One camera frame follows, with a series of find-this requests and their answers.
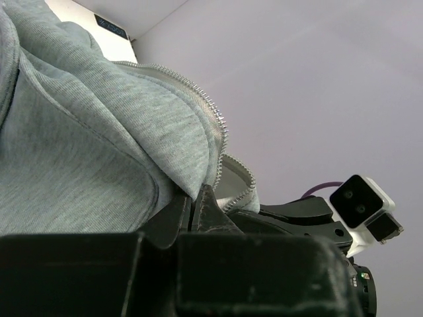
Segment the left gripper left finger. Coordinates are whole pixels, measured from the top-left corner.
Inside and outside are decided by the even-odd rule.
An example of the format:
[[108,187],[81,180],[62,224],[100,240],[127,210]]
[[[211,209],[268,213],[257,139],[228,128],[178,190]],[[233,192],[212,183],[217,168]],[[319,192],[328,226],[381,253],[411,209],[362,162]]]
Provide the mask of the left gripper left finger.
[[179,194],[139,230],[1,239],[2,316],[175,316]]

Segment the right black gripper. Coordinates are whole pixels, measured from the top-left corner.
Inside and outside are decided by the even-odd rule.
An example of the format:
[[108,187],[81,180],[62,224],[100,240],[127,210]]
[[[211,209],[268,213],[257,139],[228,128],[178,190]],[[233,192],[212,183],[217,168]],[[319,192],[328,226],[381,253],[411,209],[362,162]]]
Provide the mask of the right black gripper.
[[[328,199],[309,196],[282,205],[261,205],[259,214],[235,211],[229,218],[244,233],[286,234],[324,237],[349,258],[353,237]],[[322,225],[294,225],[287,222],[329,222]]]

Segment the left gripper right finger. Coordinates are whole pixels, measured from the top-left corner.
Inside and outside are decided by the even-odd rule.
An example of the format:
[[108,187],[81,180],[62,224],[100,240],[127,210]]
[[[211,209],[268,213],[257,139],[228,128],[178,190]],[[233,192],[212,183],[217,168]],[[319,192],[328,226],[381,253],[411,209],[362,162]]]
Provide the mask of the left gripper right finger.
[[323,237],[244,233],[210,186],[177,240],[179,316],[363,316],[344,254]]

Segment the grey zip-up jacket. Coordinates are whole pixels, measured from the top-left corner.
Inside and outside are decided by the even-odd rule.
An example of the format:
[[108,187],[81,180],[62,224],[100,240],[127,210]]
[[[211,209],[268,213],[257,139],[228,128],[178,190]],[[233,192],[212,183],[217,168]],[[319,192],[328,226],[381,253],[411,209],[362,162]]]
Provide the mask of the grey zip-up jacket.
[[1,2],[1,234],[132,232],[177,190],[258,212],[252,172],[192,81],[106,59],[45,1]]

